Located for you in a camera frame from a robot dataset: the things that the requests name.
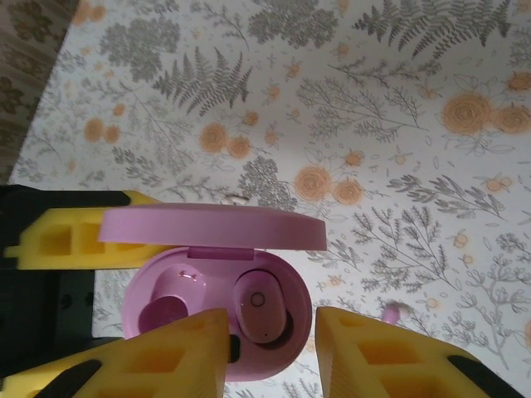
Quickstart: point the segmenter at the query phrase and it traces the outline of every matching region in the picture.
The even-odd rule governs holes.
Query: wireless earbud
[[[269,272],[243,274],[234,286],[236,315],[243,334],[256,344],[278,339],[285,330],[286,308],[282,290]]]

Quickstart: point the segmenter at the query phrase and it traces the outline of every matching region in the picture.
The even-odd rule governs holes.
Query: pink earbud
[[[285,329],[286,309],[276,278],[266,271],[243,274],[234,286],[236,315],[243,334],[256,344],[279,338]]]

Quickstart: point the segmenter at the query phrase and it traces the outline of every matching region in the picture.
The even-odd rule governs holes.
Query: yellow plastic part
[[[9,376],[2,398],[33,397],[89,359],[102,367],[74,398],[222,398],[229,350],[227,311],[212,309]]]
[[[324,398],[488,398],[446,359],[468,352],[339,308],[317,308]]]
[[[138,192],[124,192],[130,205],[158,203]],[[139,268],[163,245],[133,245],[98,241],[108,207],[50,209],[21,234],[19,246],[7,247],[4,256],[17,257],[18,269],[123,269]]]

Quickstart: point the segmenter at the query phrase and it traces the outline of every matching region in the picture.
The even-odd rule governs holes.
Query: yellow foam block
[[[125,192],[130,205],[158,203],[138,192]],[[98,241],[108,207],[47,210],[26,228],[19,246],[7,247],[4,256],[17,257],[18,269],[123,269],[139,268],[163,245],[133,245]]]
[[[227,311],[208,310],[9,376],[2,398],[33,397],[89,359],[102,366],[74,398],[222,398],[229,344]]]
[[[324,398],[488,398],[446,359],[476,360],[458,347],[339,308],[315,322]]]

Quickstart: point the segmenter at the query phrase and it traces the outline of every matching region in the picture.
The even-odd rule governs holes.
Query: earbud case lid
[[[105,212],[100,241],[232,249],[326,250],[321,220],[253,206],[160,203]]]

